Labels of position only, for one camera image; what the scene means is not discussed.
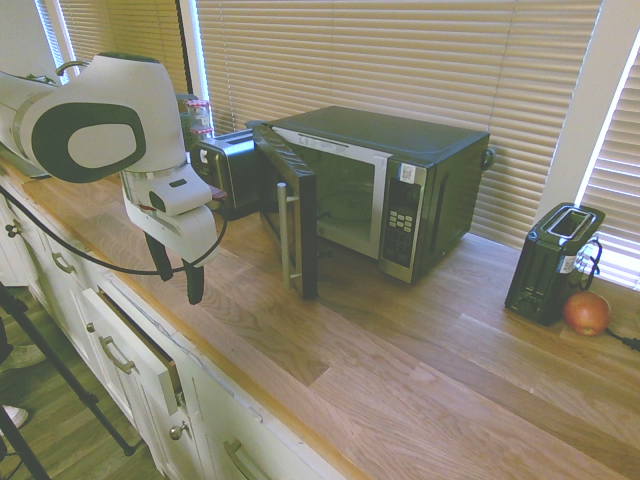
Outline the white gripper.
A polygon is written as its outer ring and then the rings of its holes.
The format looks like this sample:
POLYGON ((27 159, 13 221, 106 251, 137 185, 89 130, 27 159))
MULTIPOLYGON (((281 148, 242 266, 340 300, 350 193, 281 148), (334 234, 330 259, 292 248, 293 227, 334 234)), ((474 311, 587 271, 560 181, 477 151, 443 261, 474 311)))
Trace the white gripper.
POLYGON ((145 233, 157 273, 163 281, 173 277, 166 249, 182 260, 187 280, 187 296, 191 305, 201 302, 204 294, 204 265, 217 255, 215 219, 212 211, 201 205, 186 213, 171 216, 158 210, 144 210, 124 200, 130 220, 145 233))

